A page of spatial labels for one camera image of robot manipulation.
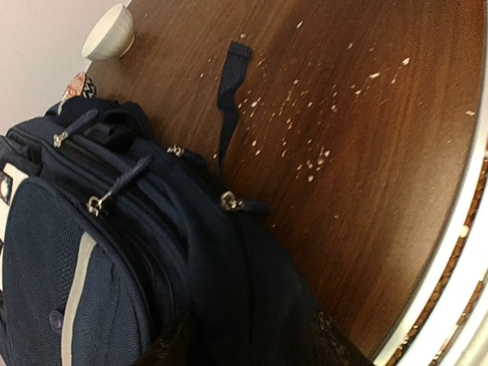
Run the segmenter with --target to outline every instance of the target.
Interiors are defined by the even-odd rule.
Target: backpack
[[[219,157],[251,49],[232,43]],[[291,258],[137,104],[71,98],[0,139],[0,353],[8,365],[369,364]]]

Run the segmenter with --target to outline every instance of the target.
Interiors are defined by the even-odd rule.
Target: wall
[[[88,67],[83,43],[97,20],[130,0],[21,0],[0,11],[0,133],[56,103]]]

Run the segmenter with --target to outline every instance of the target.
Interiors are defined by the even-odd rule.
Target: wood grain
[[[481,2],[134,0],[130,10],[133,49],[88,74],[102,97],[139,102],[162,144],[208,161],[227,47],[254,48],[225,180],[271,205],[270,231],[372,355],[460,181],[480,93]]]

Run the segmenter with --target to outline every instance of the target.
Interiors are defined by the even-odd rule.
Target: ceramic bowl
[[[122,4],[115,5],[98,21],[83,46],[82,55],[91,61],[122,57],[135,39],[134,20]]]

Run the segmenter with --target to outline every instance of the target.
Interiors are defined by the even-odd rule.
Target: table
[[[93,63],[99,95],[141,104],[161,144],[212,162],[232,40],[253,47],[223,166],[320,302],[370,357],[429,263],[476,123],[476,0],[133,0],[136,43]]]

